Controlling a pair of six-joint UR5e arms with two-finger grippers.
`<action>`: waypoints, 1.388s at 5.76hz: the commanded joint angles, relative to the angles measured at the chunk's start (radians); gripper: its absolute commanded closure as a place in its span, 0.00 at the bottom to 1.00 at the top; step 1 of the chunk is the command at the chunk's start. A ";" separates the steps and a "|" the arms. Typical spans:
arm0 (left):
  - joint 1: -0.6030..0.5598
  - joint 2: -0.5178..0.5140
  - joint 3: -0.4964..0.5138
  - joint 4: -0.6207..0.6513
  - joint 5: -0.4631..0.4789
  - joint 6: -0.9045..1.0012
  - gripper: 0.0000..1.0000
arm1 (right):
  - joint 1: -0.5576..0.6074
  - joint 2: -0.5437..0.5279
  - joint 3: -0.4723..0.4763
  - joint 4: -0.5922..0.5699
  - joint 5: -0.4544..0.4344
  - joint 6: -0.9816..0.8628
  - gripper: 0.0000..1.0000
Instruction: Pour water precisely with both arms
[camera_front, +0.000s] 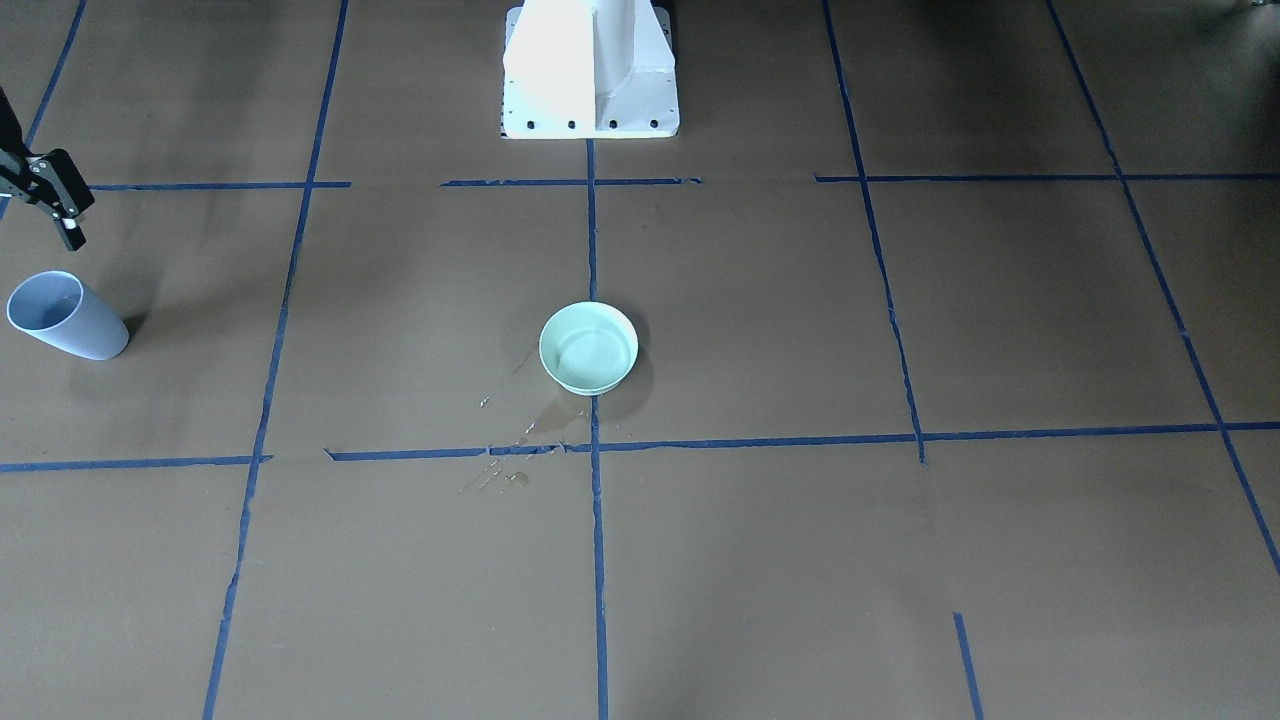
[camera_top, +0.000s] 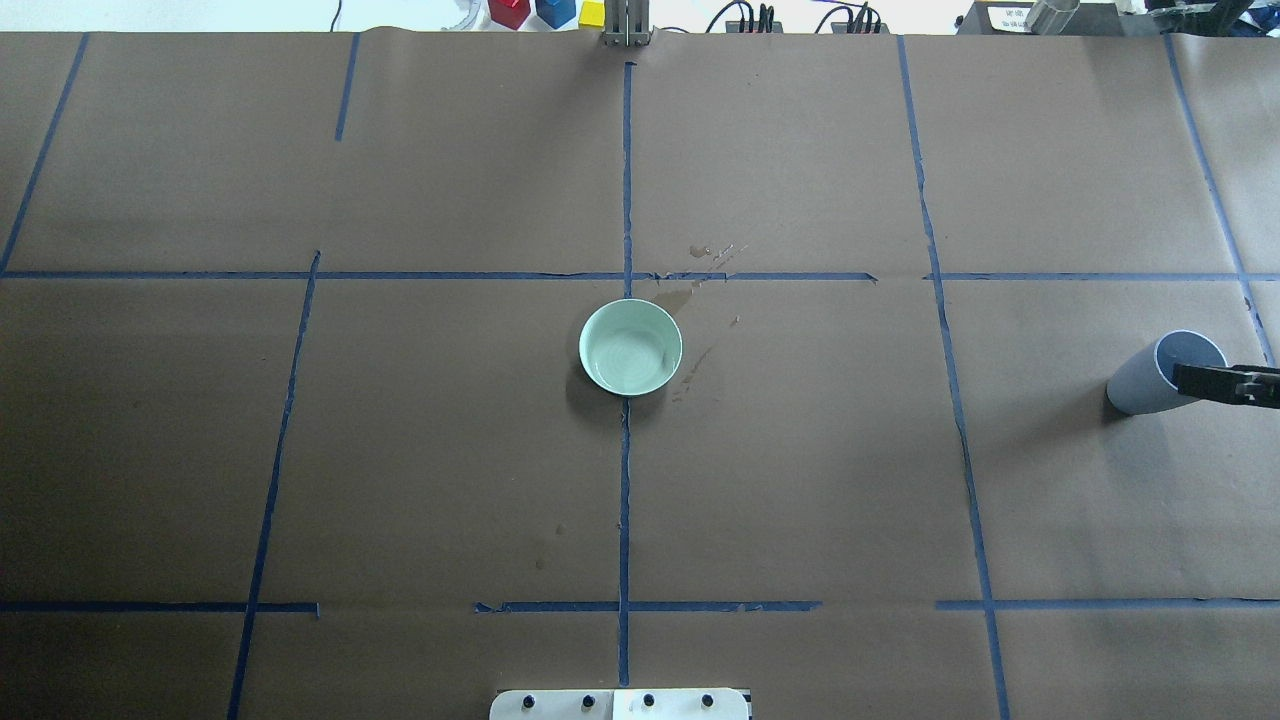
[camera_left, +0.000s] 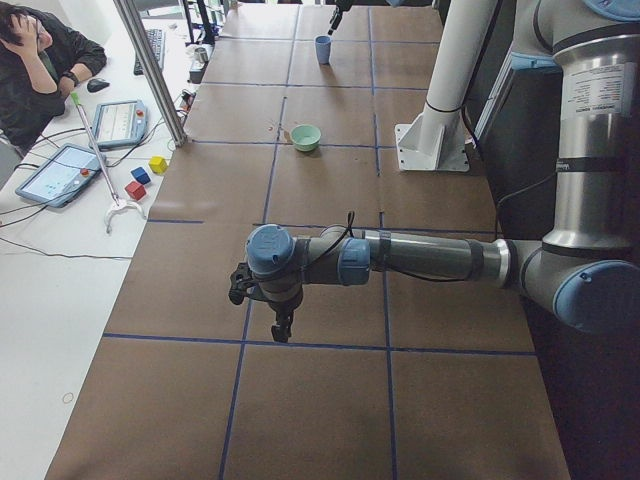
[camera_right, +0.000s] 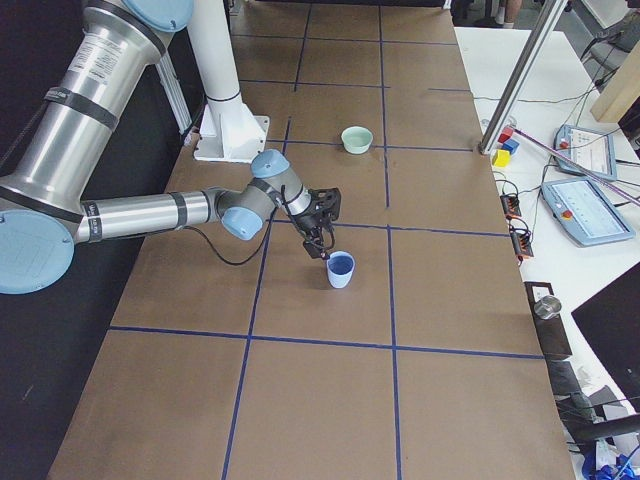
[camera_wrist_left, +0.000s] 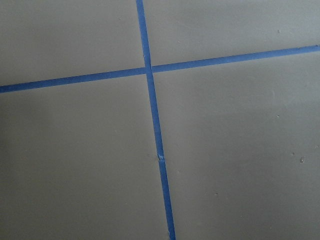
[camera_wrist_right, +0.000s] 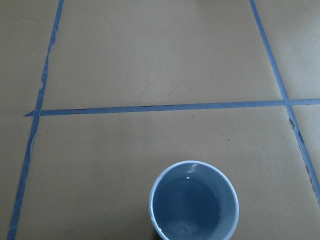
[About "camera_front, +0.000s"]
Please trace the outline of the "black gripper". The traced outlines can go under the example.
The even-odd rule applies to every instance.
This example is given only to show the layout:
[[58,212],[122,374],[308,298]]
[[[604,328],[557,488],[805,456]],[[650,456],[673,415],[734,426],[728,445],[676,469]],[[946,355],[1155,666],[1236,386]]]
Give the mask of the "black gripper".
[[18,199],[45,213],[68,251],[86,245],[81,215],[95,196],[64,149],[32,158],[23,127],[1,88],[1,196]]

